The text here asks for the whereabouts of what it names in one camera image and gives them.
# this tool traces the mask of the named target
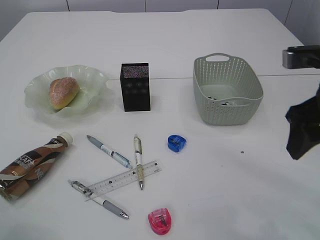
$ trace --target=pen grip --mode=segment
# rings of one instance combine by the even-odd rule
[[[108,200],[105,200],[102,204],[102,206],[109,210],[110,212],[114,213],[115,215],[120,216],[120,213],[122,212],[122,210],[117,207],[116,205],[114,205],[113,203],[109,202]]]
[[[136,174],[139,182],[144,180],[144,168],[141,165],[136,167]]]

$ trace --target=bread roll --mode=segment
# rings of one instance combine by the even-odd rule
[[[79,92],[79,85],[73,77],[64,77],[54,80],[50,84],[49,98],[55,110],[67,106]]]

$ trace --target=blue pencil sharpener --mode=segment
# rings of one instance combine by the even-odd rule
[[[176,153],[180,152],[186,145],[187,140],[179,135],[168,137],[168,148]]]

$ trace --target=basket handle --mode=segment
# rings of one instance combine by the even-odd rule
[[[214,56],[224,56],[224,57],[227,57],[228,60],[226,61],[207,61],[207,58],[210,58],[210,57],[214,57]],[[220,53],[220,52],[217,52],[217,53],[212,53],[212,54],[209,54],[207,56],[203,56],[202,59],[204,59],[206,62],[229,62],[230,59],[233,58],[233,56],[231,55],[228,55],[228,54],[225,54],[225,53]]]

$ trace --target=glass bowl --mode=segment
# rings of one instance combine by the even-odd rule
[[[75,98],[61,110],[55,110],[50,103],[49,89],[52,81],[60,78],[75,78],[80,90]],[[68,117],[78,115],[91,104],[97,103],[97,98],[106,88],[108,78],[98,69],[83,66],[55,67],[35,77],[24,89],[24,104],[36,112],[46,116]]]

